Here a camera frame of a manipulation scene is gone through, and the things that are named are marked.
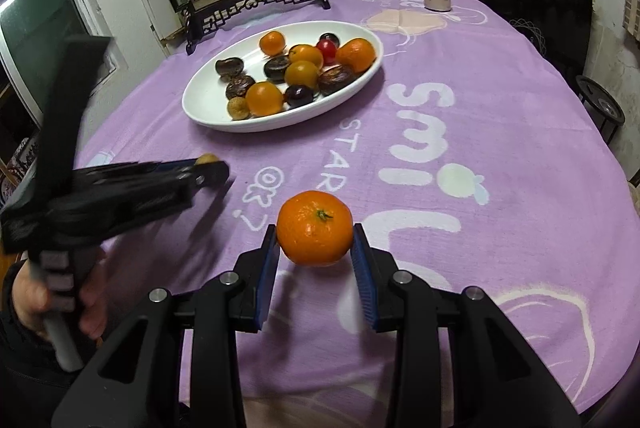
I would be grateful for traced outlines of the white oval plate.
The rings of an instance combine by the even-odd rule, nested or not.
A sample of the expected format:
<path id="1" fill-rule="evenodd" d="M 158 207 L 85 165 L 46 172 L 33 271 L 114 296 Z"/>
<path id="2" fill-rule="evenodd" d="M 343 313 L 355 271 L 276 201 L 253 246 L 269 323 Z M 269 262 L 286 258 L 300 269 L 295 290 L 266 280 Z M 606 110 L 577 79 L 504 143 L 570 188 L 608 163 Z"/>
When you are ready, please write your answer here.
<path id="1" fill-rule="evenodd" d="M 340 21 L 308 21 L 282 25 L 278 28 L 289 46 L 306 44 L 322 32 L 333 32 L 338 38 L 348 41 L 363 38 L 372 44 L 375 59 L 372 65 L 346 88 L 330 96 L 317 96 L 314 102 L 294 110 L 266 117 L 252 117 L 234 120 L 227 112 L 226 86 L 215 70 L 215 63 L 226 58 L 240 58 L 245 71 L 255 80 L 261 80 L 267 57 L 259 49 L 259 34 L 229 44 L 191 77 L 182 94 L 182 109 L 190 119 L 198 124 L 218 131 L 230 133 L 251 133 L 276 130 L 306 122 L 334 110 L 356 96 L 376 75 L 382 65 L 384 46 L 380 37 L 360 25 Z"/>

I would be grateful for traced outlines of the small orange kumquat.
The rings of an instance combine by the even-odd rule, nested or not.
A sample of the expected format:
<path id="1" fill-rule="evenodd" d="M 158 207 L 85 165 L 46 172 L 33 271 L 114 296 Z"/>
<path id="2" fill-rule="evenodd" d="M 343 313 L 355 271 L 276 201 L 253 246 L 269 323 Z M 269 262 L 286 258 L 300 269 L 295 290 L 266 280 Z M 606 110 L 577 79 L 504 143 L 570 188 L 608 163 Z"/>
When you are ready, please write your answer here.
<path id="1" fill-rule="evenodd" d="M 264 36 L 260 37 L 258 46 L 264 55 L 277 56 L 282 54 L 285 49 L 285 36 L 277 30 L 267 32 Z"/>

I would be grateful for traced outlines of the orange mandarin on plate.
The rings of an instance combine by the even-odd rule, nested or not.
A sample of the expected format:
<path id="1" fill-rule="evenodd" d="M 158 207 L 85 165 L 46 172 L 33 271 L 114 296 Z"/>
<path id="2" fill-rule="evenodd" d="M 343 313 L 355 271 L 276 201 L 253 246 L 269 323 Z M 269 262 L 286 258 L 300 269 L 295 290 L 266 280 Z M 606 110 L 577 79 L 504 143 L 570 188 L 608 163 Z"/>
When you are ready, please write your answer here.
<path id="1" fill-rule="evenodd" d="M 365 72 L 376 60 L 376 51 L 369 40 L 354 38 L 343 44 L 335 55 L 335 61 L 348 66 L 355 74 Z"/>

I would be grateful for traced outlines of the orange mandarin with stem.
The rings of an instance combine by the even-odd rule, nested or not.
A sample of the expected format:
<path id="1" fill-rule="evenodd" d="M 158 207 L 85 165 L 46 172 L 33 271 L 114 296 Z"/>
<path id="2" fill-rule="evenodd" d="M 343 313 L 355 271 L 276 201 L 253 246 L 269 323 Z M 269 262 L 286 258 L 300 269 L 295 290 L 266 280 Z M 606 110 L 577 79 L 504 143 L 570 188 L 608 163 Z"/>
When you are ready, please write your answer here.
<path id="1" fill-rule="evenodd" d="M 354 237 L 349 208 L 320 191 L 289 198 L 280 208 L 276 227 L 282 252 L 298 266 L 332 266 L 347 254 Z"/>

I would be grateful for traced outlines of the dark chestnut on plate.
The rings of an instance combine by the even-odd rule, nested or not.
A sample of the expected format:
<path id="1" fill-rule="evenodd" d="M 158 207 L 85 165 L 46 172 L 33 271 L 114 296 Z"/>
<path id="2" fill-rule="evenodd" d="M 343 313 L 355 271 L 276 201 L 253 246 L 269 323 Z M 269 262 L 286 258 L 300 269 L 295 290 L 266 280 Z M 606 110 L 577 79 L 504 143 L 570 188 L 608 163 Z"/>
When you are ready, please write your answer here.
<path id="1" fill-rule="evenodd" d="M 233 78 L 243 73 L 244 62 L 242 58 L 223 58 L 215 63 L 215 70 L 221 77 Z"/>

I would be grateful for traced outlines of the purple printed tablecloth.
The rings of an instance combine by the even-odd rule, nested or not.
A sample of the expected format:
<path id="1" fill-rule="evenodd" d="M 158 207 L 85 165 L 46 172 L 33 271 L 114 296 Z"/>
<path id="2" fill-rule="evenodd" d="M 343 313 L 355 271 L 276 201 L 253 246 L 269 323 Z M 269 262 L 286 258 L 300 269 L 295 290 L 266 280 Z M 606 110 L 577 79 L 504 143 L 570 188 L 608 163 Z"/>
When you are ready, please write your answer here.
<path id="1" fill-rule="evenodd" d="M 230 44 L 287 24 L 360 24 L 378 74 L 335 110 L 266 133 L 221 133 L 183 113 L 193 74 Z M 639 218 L 626 177 L 566 82 L 487 6 L 331 0 L 244 16 L 165 60 L 82 148 L 82 166 L 213 153 L 233 184 L 115 240 L 114 320 L 156 286 L 178 294 L 231 269 L 283 203 L 338 197 L 371 245 L 432 286 L 476 285 L 510 318 L 578 411 L 622 378 L 639 342 Z"/>

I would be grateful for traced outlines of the red cherry tomato right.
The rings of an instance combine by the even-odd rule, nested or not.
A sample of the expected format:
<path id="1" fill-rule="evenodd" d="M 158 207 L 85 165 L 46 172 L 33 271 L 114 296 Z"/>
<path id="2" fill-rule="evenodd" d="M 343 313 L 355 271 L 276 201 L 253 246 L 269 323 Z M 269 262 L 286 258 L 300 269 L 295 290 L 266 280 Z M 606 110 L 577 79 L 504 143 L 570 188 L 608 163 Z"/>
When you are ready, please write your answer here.
<path id="1" fill-rule="evenodd" d="M 316 44 L 316 48 L 320 51 L 324 65 L 333 65 L 337 54 L 337 46 L 332 40 L 321 39 Z"/>

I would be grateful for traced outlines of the dark purple plum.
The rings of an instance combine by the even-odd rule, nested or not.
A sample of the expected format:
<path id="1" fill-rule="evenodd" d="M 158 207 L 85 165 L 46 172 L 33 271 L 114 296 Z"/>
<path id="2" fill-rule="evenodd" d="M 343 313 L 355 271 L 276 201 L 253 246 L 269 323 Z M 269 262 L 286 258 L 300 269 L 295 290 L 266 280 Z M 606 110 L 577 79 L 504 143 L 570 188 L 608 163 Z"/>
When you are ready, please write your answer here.
<path id="1" fill-rule="evenodd" d="M 289 107 L 299 108 L 314 102 L 314 90 L 303 84 L 291 84 L 286 88 L 283 99 Z"/>

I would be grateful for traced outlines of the orange fruit plate front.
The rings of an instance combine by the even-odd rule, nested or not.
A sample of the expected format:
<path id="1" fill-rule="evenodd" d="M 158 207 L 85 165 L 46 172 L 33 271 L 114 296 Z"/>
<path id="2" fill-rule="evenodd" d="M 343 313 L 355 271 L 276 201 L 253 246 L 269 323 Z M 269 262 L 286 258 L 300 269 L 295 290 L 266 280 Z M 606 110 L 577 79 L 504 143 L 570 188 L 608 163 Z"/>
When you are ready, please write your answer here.
<path id="1" fill-rule="evenodd" d="M 246 104 L 250 114 L 265 117 L 283 110 L 283 93 L 270 81 L 256 82 L 246 92 Z"/>

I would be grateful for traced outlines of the small brown longan fruit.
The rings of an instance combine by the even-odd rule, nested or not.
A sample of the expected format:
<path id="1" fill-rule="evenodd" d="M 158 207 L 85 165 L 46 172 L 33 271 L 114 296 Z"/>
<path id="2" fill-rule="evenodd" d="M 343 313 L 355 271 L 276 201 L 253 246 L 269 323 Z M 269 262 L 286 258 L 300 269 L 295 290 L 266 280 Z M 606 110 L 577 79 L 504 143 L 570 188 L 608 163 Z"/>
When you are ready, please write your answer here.
<path id="1" fill-rule="evenodd" d="M 240 96 L 236 96 L 228 102 L 227 112 L 233 120 L 244 120 L 250 118 L 252 114 L 248 108 L 246 99 Z"/>

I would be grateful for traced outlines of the yellowish longan fruit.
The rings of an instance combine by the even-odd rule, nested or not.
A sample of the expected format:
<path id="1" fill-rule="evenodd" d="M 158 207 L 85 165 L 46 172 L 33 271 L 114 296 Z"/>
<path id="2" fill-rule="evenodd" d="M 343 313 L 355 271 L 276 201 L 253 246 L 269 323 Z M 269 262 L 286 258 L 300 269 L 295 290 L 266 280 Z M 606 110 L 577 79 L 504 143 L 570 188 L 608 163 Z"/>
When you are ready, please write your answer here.
<path id="1" fill-rule="evenodd" d="M 201 154 L 195 161 L 195 165 L 212 164 L 213 162 L 219 162 L 219 158 L 210 153 Z"/>

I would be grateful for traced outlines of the dark cherry at back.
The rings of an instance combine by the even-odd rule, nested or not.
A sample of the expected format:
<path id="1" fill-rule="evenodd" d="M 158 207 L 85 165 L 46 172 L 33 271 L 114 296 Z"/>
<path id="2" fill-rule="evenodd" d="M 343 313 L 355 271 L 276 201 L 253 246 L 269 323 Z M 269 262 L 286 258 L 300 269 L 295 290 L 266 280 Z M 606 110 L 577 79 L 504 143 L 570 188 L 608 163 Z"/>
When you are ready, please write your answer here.
<path id="1" fill-rule="evenodd" d="M 338 39 L 338 37 L 333 33 L 333 32 L 324 32 L 320 37 L 319 40 L 329 40 L 332 42 L 332 44 L 334 44 L 335 47 L 339 47 L 341 45 L 341 41 Z"/>

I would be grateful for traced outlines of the dark brown passion fruit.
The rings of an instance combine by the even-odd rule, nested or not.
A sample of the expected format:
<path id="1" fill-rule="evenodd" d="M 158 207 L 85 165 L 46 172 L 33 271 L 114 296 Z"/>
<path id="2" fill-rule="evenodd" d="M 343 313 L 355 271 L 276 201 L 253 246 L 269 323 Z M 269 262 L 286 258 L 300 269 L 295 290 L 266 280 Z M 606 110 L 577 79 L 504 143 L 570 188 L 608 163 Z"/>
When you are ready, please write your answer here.
<path id="1" fill-rule="evenodd" d="M 264 74 L 268 80 L 278 84 L 284 81 L 285 72 L 291 62 L 286 55 L 277 55 L 270 58 L 264 65 Z"/>

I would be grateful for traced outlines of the black round stool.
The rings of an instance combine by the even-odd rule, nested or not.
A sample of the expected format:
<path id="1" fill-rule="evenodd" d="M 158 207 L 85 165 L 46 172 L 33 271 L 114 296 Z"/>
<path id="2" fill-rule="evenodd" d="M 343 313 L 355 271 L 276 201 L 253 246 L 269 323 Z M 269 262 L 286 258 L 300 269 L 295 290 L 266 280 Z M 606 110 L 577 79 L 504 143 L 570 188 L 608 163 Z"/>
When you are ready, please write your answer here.
<path id="1" fill-rule="evenodd" d="M 594 80 L 576 77 L 577 95 L 596 125 L 606 145 L 610 145 L 618 129 L 626 122 L 623 109 L 615 99 Z"/>

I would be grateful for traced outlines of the yellow orange fruit centre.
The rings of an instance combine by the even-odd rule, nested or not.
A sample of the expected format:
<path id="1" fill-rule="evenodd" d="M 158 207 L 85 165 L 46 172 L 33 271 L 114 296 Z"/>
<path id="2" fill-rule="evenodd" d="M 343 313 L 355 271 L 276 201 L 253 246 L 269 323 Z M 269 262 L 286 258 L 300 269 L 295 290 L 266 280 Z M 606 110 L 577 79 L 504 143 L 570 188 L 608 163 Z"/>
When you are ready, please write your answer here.
<path id="1" fill-rule="evenodd" d="M 309 61 L 291 63 L 285 71 L 284 81 L 289 86 L 304 86 L 312 91 L 317 90 L 320 70 L 317 65 Z"/>

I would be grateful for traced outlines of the large smooth orange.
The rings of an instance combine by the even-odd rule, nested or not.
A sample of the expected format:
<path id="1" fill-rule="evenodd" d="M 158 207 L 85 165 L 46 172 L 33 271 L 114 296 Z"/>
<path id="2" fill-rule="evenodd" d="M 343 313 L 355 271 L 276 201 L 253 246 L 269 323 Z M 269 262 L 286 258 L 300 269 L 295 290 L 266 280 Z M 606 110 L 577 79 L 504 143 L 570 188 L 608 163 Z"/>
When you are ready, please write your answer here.
<path id="1" fill-rule="evenodd" d="M 299 61 L 312 63 L 318 70 L 322 69 L 324 63 L 321 51 L 311 44 L 296 44 L 288 50 L 288 59 L 291 63 Z"/>

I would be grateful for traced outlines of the dark wrinkled passion fruit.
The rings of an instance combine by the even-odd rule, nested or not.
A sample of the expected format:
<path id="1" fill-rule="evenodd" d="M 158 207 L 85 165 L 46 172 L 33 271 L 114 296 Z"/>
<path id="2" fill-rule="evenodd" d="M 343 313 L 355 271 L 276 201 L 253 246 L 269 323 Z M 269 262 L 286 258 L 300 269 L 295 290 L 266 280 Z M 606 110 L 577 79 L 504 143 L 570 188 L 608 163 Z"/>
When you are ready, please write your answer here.
<path id="1" fill-rule="evenodd" d="M 254 86 L 255 79 L 247 74 L 234 76 L 230 79 L 226 88 L 226 98 L 232 100 L 234 98 L 245 98 L 247 91 Z"/>

